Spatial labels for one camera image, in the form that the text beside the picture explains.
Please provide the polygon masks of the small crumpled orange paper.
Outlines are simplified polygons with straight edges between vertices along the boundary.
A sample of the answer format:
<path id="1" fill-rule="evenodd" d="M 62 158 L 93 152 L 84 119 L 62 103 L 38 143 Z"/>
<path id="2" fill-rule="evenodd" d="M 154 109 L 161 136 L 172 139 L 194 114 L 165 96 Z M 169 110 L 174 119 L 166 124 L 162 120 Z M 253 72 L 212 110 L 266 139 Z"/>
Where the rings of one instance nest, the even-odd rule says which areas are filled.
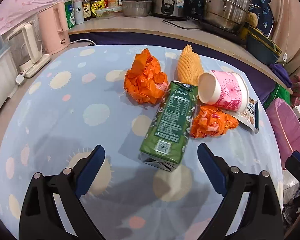
<path id="1" fill-rule="evenodd" d="M 201 105 L 194 118 L 190 136 L 193 138 L 218 137 L 230 129 L 236 129 L 239 122 L 228 113 L 212 105 Z"/>

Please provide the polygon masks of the white snack wrapper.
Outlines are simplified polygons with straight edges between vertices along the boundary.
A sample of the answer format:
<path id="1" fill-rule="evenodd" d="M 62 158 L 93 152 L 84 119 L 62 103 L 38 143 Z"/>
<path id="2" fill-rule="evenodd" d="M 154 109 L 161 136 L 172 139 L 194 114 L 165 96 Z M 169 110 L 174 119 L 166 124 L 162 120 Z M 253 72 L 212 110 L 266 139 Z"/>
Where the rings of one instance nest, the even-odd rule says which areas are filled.
<path id="1" fill-rule="evenodd" d="M 258 110 L 258 101 L 252 98 L 249 98 L 247 108 L 243 113 L 228 111 L 232 117 L 236 118 L 240 123 L 247 126 L 255 134 L 259 130 L 259 110 Z"/>

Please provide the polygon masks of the dark green milk carton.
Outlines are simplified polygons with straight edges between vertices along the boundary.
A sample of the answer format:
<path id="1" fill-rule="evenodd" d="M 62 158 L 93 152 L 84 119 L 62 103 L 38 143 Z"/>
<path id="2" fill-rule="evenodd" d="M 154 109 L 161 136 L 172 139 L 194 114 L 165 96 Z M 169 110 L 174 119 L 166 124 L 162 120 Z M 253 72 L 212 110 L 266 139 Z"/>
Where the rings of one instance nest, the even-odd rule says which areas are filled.
<path id="1" fill-rule="evenodd" d="M 198 87 L 170 82 L 140 146 L 143 163 L 173 172 L 181 163 L 197 107 Z"/>

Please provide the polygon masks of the blue polka dot tablecloth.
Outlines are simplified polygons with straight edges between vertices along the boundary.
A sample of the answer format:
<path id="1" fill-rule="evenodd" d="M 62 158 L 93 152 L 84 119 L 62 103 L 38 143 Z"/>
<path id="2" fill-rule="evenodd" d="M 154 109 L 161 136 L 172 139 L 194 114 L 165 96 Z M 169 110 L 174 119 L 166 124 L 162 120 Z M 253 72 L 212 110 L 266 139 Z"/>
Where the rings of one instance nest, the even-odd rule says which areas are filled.
<path id="1" fill-rule="evenodd" d="M 268 171 L 283 200 L 280 154 L 263 108 L 258 133 L 238 126 L 218 137 L 190 138 L 173 172 L 140 160 L 157 106 L 138 104 L 123 80 L 142 50 L 70 49 L 26 91 L 0 141 L 0 219 L 14 236 L 33 174 L 59 174 L 97 145 L 106 158 L 81 202 L 106 239 L 198 238 L 222 201 L 198 160 L 201 143 L 243 172 Z"/>

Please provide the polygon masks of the pink paper cup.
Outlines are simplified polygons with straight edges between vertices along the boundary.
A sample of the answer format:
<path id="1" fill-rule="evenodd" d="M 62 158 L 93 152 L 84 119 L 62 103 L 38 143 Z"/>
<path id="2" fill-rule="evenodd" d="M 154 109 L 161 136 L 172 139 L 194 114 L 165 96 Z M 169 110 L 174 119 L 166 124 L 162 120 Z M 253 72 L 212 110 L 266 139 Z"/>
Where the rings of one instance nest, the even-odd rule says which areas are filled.
<path id="1" fill-rule="evenodd" d="M 249 103 L 249 89 L 234 72 L 211 70 L 198 79 L 198 97 L 204 104 L 243 113 Z"/>

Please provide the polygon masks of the large crumpled orange paper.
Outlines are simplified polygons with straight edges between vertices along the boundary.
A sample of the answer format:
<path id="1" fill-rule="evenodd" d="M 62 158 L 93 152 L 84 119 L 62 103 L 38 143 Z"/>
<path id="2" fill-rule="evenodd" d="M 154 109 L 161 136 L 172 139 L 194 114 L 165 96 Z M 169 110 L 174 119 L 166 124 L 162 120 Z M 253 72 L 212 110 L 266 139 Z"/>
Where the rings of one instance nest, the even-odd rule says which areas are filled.
<path id="1" fill-rule="evenodd" d="M 168 87 L 167 75 L 161 71 L 157 58 L 149 49 L 136 54 L 132 67 L 127 70 L 124 89 L 139 104 L 157 104 Z"/>

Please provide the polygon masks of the small yellow foam net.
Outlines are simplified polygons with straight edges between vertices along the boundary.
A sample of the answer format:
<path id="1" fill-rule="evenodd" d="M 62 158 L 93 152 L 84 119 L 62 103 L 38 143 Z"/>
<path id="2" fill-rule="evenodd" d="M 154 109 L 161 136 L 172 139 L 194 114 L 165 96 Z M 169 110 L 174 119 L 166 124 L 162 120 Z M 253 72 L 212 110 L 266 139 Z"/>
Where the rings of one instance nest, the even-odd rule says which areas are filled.
<path id="1" fill-rule="evenodd" d="M 204 73 L 200 56 L 187 44 L 177 63 L 178 80 L 181 83 L 197 86 L 200 76 Z"/>

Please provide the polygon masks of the teal basin with lids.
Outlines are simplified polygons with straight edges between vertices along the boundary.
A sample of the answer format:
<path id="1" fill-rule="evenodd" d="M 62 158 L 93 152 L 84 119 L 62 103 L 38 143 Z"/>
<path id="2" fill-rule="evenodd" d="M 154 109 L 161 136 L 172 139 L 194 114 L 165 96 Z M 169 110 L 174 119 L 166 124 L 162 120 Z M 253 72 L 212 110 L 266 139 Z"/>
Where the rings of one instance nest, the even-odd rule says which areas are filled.
<path id="1" fill-rule="evenodd" d="M 275 42 L 252 26 L 248 28 L 246 49 L 258 61 L 267 66 L 274 64 L 282 53 L 282 50 Z"/>

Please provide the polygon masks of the white glass kettle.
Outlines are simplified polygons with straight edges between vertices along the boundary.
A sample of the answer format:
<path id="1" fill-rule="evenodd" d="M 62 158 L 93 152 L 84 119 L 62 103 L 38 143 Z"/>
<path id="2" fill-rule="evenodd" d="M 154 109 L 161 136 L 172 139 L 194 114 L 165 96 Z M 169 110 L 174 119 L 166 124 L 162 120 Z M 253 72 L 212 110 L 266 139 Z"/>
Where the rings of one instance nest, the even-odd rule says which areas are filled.
<path id="1" fill-rule="evenodd" d="M 33 21 L 16 27 L 6 41 L 18 68 L 19 74 L 15 81 L 19 85 L 25 78 L 33 77 L 51 60 L 49 54 L 44 54 L 43 42 L 38 40 Z"/>

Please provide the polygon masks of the pink electric kettle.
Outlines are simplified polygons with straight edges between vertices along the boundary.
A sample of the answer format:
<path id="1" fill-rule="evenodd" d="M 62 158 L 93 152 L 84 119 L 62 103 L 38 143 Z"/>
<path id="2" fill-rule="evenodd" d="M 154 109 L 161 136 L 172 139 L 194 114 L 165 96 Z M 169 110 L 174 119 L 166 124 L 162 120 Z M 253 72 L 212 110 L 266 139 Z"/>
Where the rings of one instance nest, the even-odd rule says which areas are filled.
<path id="1" fill-rule="evenodd" d="M 70 45 L 64 2 L 58 2 L 38 14 L 38 24 L 48 54 L 53 55 Z"/>

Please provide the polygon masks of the white bottle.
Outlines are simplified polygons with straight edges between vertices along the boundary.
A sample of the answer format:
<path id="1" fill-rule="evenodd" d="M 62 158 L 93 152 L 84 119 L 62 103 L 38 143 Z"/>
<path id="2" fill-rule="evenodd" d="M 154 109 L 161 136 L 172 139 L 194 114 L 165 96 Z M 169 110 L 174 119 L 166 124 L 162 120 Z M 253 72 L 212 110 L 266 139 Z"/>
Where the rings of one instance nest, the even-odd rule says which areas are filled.
<path id="1" fill-rule="evenodd" d="M 84 23 L 82 0 L 73 0 L 76 25 Z"/>

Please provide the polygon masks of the dark soy sauce bottle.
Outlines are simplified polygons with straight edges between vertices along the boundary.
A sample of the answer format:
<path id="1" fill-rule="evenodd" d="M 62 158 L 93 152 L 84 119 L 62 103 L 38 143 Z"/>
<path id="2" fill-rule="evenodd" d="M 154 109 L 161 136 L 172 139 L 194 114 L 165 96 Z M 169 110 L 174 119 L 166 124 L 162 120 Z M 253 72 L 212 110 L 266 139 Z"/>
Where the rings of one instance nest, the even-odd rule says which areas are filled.
<path id="1" fill-rule="evenodd" d="M 91 8 L 89 0 L 82 0 L 83 18 L 85 21 L 91 19 Z"/>

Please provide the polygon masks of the green tea canister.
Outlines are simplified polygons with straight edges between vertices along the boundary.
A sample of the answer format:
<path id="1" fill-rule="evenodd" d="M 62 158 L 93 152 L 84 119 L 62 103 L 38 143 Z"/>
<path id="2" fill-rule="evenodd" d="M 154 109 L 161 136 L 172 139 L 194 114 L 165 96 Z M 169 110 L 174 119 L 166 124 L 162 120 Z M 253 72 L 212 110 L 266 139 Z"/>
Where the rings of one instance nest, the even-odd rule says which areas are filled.
<path id="1" fill-rule="evenodd" d="M 66 21 L 68 24 L 68 28 L 71 29 L 76 25 L 74 6 L 72 0 L 66 0 L 64 2 L 64 6 L 65 6 L 65 14 L 66 14 Z"/>

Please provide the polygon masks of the small steel pot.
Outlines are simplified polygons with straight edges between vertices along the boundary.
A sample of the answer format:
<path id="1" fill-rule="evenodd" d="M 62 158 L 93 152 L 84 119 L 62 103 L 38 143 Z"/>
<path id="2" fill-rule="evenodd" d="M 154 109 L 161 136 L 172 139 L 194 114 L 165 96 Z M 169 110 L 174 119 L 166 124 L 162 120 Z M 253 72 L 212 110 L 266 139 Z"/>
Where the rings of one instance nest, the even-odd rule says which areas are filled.
<path id="1" fill-rule="evenodd" d="M 125 17 L 147 17 L 150 14 L 151 0 L 124 0 L 122 12 Z"/>

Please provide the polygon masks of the steel rice cooker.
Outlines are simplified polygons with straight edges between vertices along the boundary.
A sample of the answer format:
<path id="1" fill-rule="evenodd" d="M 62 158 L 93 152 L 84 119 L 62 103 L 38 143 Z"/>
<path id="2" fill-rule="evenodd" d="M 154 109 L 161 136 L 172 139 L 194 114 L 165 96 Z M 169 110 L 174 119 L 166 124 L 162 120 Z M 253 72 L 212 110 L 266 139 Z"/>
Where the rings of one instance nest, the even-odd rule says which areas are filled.
<path id="1" fill-rule="evenodd" d="M 186 19 L 190 0 L 152 0 L 151 14 L 174 19 Z"/>

